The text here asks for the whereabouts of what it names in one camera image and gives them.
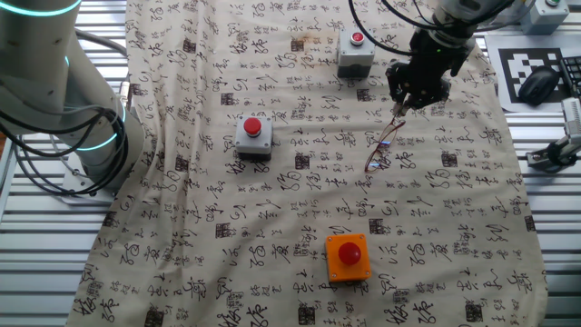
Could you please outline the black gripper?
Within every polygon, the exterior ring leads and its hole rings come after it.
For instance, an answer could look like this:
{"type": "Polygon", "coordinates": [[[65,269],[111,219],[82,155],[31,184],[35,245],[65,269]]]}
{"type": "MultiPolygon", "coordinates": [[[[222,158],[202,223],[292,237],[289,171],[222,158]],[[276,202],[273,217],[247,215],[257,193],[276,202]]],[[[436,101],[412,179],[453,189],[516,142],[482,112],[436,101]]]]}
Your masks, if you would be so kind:
{"type": "Polygon", "coordinates": [[[396,59],[389,62],[386,76],[395,117],[405,116],[409,108],[448,100],[450,81],[441,77],[446,72],[454,75],[453,41],[448,31],[416,31],[409,42],[415,53],[409,64],[396,59]]]}

